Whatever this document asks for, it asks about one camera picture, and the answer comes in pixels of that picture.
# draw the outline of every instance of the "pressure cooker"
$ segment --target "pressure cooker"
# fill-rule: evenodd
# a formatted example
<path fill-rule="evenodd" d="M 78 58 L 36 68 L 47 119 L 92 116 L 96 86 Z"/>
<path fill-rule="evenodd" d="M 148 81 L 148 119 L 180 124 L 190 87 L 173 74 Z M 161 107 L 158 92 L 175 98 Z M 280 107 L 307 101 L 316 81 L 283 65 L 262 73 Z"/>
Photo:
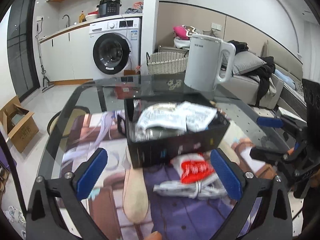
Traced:
<path fill-rule="evenodd" d="M 101 0 L 97 8 L 99 8 L 99 17 L 120 14 L 121 0 Z"/>

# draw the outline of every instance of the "white electric kettle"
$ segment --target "white electric kettle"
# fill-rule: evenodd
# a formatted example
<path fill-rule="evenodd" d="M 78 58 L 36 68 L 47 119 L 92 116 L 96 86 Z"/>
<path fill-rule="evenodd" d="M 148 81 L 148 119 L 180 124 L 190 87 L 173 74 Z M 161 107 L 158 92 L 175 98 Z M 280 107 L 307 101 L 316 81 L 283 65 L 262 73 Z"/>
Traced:
<path fill-rule="evenodd" d="M 220 77 L 223 52 L 229 53 L 225 77 Z M 222 39 L 193 34 L 184 83 L 195 90 L 212 91 L 231 78 L 236 47 Z"/>

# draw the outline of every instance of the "washing machine control panel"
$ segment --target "washing machine control panel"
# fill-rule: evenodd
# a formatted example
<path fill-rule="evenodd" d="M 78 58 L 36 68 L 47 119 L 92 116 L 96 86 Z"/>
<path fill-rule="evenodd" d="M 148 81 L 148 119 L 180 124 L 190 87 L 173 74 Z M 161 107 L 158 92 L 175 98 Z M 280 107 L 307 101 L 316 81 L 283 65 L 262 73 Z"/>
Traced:
<path fill-rule="evenodd" d="M 139 19 L 138 18 L 126 18 L 126 19 L 116 19 L 116 20 L 109 20 L 106 22 L 106 29 L 107 30 L 115 30 L 115 29 L 134 29 L 138 28 L 139 26 Z"/>
<path fill-rule="evenodd" d="M 140 24 L 139 18 L 114 19 L 90 24 L 89 34 L 102 33 L 105 31 L 138 29 Z"/>

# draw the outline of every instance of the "blue gripper pad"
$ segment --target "blue gripper pad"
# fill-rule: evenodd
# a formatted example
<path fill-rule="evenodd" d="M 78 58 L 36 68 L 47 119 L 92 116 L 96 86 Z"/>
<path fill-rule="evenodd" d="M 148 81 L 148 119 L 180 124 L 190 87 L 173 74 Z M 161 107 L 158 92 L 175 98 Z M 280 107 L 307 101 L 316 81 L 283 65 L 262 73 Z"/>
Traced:
<path fill-rule="evenodd" d="M 100 152 L 96 158 L 77 182 L 76 197 L 79 201 L 89 197 L 90 192 L 100 177 L 104 167 L 107 165 L 107 162 L 108 154 L 105 149 L 100 148 Z"/>
<path fill-rule="evenodd" d="M 242 197 L 242 185 L 233 170 L 217 150 L 212 150 L 210 158 L 211 164 L 219 176 L 219 179 L 225 187 L 229 197 L 235 200 L 240 200 Z"/>
<path fill-rule="evenodd" d="M 265 126 L 265 127 L 274 127 L 274 128 L 283 127 L 282 120 L 278 118 L 259 117 L 257 119 L 257 124 L 259 126 Z"/>

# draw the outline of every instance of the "wall outlet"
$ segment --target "wall outlet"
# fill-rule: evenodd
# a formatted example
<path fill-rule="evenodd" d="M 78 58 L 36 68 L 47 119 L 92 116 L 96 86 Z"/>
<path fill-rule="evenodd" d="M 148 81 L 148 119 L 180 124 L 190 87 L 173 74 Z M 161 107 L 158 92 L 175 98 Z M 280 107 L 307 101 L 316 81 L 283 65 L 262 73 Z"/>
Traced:
<path fill-rule="evenodd" d="M 217 24 L 217 23 L 212 23 L 211 24 L 211 28 L 214 29 L 214 30 L 218 30 L 218 31 L 222 30 L 222 26 Z"/>

